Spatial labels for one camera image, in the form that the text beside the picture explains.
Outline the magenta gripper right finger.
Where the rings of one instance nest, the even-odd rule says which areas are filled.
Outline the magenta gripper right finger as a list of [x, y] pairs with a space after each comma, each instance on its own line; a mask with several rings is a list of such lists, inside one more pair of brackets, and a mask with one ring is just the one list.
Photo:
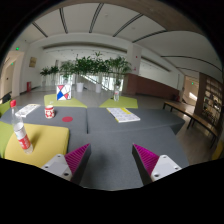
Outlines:
[[181, 167], [168, 155], [159, 156], [137, 144], [133, 145], [132, 154], [143, 185], [148, 185], [149, 183], [181, 170]]

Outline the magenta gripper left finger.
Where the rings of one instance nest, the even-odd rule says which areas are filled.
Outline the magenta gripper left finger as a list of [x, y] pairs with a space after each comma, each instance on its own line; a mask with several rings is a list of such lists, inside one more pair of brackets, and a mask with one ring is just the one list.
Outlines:
[[42, 169], [75, 184], [81, 182], [91, 155], [91, 145], [85, 144], [66, 155], [56, 154]]

